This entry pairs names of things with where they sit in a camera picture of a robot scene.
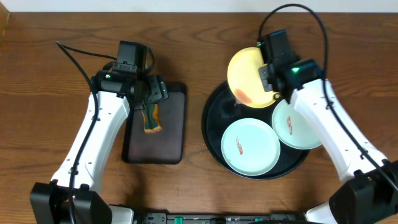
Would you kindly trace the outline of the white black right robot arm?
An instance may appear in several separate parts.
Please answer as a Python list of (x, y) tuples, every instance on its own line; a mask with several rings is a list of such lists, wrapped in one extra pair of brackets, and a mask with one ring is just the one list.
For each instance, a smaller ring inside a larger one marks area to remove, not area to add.
[(376, 223), (397, 214), (397, 163), (376, 149), (335, 96), (327, 66), (295, 53), (260, 56), (265, 90), (285, 98), (318, 134), (342, 186), (309, 209), (314, 223)]

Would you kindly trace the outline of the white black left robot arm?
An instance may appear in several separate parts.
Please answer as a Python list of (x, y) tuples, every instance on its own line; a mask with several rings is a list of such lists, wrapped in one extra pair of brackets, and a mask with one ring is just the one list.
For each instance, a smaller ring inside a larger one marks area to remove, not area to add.
[(37, 182), (30, 193), (37, 223), (133, 223), (134, 210), (108, 205), (100, 196), (103, 173), (114, 140), (134, 110), (157, 116), (167, 99), (159, 75), (100, 70), (90, 80), (85, 117), (62, 165), (49, 183)]

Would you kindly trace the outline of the orange green scrub sponge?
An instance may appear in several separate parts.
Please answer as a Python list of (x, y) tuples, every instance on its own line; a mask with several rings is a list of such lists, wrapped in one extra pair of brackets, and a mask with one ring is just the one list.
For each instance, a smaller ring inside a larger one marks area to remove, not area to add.
[(162, 130), (159, 119), (159, 106), (157, 103), (146, 105), (141, 112), (144, 119), (145, 133), (149, 134)]

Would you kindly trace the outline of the yellow plate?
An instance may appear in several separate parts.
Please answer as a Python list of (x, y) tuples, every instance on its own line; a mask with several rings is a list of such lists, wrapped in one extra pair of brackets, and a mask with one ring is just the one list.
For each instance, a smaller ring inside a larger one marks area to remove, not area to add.
[(227, 69), (229, 89), (242, 104), (251, 108), (265, 108), (274, 104), (276, 92), (265, 91), (260, 68), (267, 67), (261, 50), (248, 47), (235, 53)]

